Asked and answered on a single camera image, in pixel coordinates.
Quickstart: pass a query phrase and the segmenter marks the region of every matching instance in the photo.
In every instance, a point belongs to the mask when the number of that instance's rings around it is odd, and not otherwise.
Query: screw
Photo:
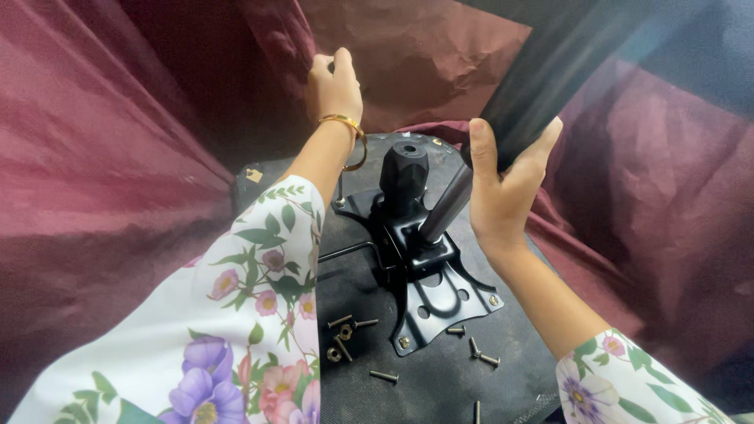
[[[370,371],[369,375],[373,377],[381,378],[381,379],[386,379],[387,381],[393,384],[398,384],[398,376],[391,376],[388,374],[378,373],[377,371]]]
[[[466,326],[462,325],[461,328],[449,328],[446,330],[448,334],[460,334],[461,336],[466,335]]]
[[[328,323],[327,323],[327,328],[333,328],[333,327],[335,327],[336,325],[338,325],[338,324],[342,323],[343,321],[347,321],[347,320],[349,320],[349,319],[351,319],[351,318],[353,318],[353,316],[352,316],[352,315],[348,315],[348,316],[345,316],[345,317],[343,317],[343,318],[340,318],[340,319],[336,319],[336,320],[334,320],[333,322],[328,322]]]
[[[485,362],[486,362],[487,364],[490,364],[490,365],[492,365],[492,366],[493,366],[494,368],[497,368],[497,367],[498,367],[498,365],[500,365],[500,358],[497,358],[497,359],[493,359],[493,358],[490,358],[489,356],[486,356],[486,355],[482,355],[482,354],[480,353],[480,355],[479,355],[479,359],[481,359],[482,361],[485,361]]]
[[[343,355],[345,355],[345,358],[348,359],[348,362],[352,362],[354,359],[351,358],[351,354],[349,354],[348,351],[345,350],[345,346],[343,346],[343,342],[340,340],[340,337],[335,336],[333,337],[333,340],[335,340],[335,343],[338,343],[338,347],[340,348],[341,352],[343,352]]]
[[[340,358],[342,358],[342,356],[340,355],[340,351],[338,349],[327,349],[327,359],[330,359],[332,362],[337,362],[340,361]]]
[[[351,338],[351,333],[354,331],[351,329],[351,326],[348,324],[343,324],[343,327],[340,327],[340,340],[348,340]]]
[[[471,354],[474,355],[475,358],[478,358],[482,352],[477,348],[477,341],[471,337],[469,338],[469,343],[471,344]]]
[[[359,327],[366,327],[367,325],[374,325],[379,322],[378,319],[370,319],[369,321],[361,321],[354,324],[354,329]]]

